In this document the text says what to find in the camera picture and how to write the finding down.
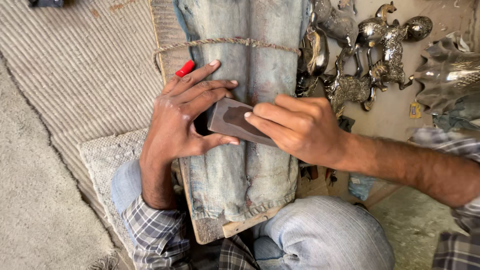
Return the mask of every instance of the plaid shirt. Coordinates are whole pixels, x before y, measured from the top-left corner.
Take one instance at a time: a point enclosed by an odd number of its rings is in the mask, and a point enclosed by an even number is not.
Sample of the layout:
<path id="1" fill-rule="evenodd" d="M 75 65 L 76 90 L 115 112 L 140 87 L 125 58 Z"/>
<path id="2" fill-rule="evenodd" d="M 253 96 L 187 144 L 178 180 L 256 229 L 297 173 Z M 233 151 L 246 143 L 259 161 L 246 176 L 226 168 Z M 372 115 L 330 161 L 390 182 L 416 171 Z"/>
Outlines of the plaid shirt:
<path id="1" fill-rule="evenodd" d="M 462 155 L 480 162 L 480 142 L 444 133 L 440 129 L 419 129 L 412 141 L 438 151 Z M 138 245 L 133 261 L 138 269 L 193 269 L 188 256 L 189 240 L 185 239 L 185 213 L 177 210 L 150 208 L 138 196 L 122 212 Z M 464 207 L 453 209 L 457 224 L 469 236 L 461 233 L 442 233 L 433 258 L 436 270 L 480 269 L 480 197 Z M 219 265 L 226 269 L 259 269 L 250 250 L 238 236 L 223 240 Z"/>

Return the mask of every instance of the lap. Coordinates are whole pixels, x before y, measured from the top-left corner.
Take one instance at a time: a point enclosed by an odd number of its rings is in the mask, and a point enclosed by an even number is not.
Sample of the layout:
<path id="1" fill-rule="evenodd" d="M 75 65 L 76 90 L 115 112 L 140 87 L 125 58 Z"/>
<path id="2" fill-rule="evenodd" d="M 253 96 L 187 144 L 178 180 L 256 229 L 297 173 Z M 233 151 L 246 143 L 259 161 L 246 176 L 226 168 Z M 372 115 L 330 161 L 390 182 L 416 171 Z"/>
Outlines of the lap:
<path id="1" fill-rule="evenodd" d="M 260 236 L 269 236 L 285 252 L 277 263 L 288 269 L 393 269 L 395 264 L 378 221 L 334 196 L 295 200 L 262 224 Z"/>

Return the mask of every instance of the finger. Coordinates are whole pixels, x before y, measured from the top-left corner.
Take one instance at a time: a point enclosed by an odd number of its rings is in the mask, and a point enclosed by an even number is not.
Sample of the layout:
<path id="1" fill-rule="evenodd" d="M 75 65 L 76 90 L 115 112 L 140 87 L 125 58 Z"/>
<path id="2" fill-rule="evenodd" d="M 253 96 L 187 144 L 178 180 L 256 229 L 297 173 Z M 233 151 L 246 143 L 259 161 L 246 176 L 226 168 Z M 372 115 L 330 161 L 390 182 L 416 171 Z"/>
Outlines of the finger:
<path id="1" fill-rule="evenodd" d="M 170 80 L 165 84 L 162 90 L 162 94 L 167 94 L 169 93 L 180 81 L 180 79 L 185 76 L 186 74 L 190 73 L 195 66 L 195 63 L 192 60 L 188 60 L 182 68 L 180 68 L 177 72 L 175 72 L 175 75 L 170 78 Z"/>
<path id="2" fill-rule="evenodd" d="M 266 102 L 255 105 L 253 113 L 256 116 L 271 120 L 292 130 L 298 130 L 304 120 L 298 112 Z"/>
<path id="3" fill-rule="evenodd" d="M 312 102 L 305 102 L 298 98 L 292 98 L 285 94 L 279 94 L 275 97 L 275 105 L 290 111 L 312 113 L 318 110 L 318 106 Z"/>
<path id="4" fill-rule="evenodd" d="M 226 88 L 204 91 L 194 100 L 183 104 L 183 112 L 189 115 L 192 119 L 195 119 L 200 113 L 206 111 L 215 102 L 221 100 L 227 95 L 231 95 L 231 93 Z"/>
<path id="5" fill-rule="evenodd" d="M 277 145 L 277 142 L 282 141 L 282 138 L 291 137 L 295 134 L 291 129 L 270 120 L 263 119 L 251 112 L 245 113 L 245 120 L 265 135 L 269 136 Z"/>
<path id="6" fill-rule="evenodd" d="M 215 80 L 215 81 L 203 81 L 196 84 L 194 87 L 178 95 L 180 102 L 189 102 L 201 95 L 207 90 L 213 90 L 218 88 L 234 89 L 239 83 L 237 81 L 229 80 Z M 227 98 L 233 98 L 233 94 L 227 92 Z"/>
<path id="7" fill-rule="evenodd" d="M 192 155 L 199 156 L 208 150 L 224 144 L 239 145 L 240 140 L 237 137 L 227 136 L 220 133 L 199 137 L 194 140 L 195 146 L 192 147 Z"/>
<path id="8" fill-rule="evenodd" d="M 195 84 L 199 83 L 207 76 L 212 74 L 215 70 L 220 67 L 220 61 L 213 60 L 211 63 L 204 65 L 203 67 L 192 71 L 191 73 L 185 75 L 177 83 L 175 88 L 171 91 L 172 94 L 178 95 L 190 89 Z"/>

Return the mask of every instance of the textured carpet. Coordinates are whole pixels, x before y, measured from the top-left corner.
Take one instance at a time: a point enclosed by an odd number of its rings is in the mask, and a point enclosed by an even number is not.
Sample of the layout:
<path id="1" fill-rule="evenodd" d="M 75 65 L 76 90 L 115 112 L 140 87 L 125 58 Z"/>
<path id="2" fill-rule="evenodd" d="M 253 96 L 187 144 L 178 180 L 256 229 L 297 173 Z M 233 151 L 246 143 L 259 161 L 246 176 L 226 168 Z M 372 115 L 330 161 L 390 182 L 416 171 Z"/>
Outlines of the textured carpet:
<path id="1" fill-rule="evenodd" d="M 149 125 L 161 79 L 147 0 L 76 0 L 64 8 L 0 1 L 0 51 L 52 144 L 100 217 L 78 144 Z"/>
<path id="2" fill-rule="evenodd" d="M 112 269 L 107 231 L 82 201 L 1 54 L 0 127 L 0 268 Z"/>
<path id="3" fill-rule="evenodd" d="M 119 136 L 108 136 L 91 140 L 80 145 L 80 155 L 88 168 L 98 200 L 104 206 L 108 221 L 114 232 L 130 252 L 133 243 L 120 215 L 113 205 L 110 187 L 113 174 L 125 162 L 138 159 L 147 136 L 148 129 L 128 132 Z"/>

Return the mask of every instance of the man's right hand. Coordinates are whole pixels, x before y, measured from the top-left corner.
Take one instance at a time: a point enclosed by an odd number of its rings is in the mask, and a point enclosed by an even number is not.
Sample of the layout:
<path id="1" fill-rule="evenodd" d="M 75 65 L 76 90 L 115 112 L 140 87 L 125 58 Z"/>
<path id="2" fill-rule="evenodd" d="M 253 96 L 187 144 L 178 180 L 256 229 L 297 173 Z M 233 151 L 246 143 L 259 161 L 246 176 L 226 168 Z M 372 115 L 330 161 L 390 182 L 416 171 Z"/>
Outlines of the man's right hand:
<path id="1" fill-rule="evenodd" d="M 282 150 L 304 162 L 337 168 L 349 133 L 341 130 L 326 98 L 278 95 L 275 105 L 259 103 L 247 122 L 272 138 Z"/>

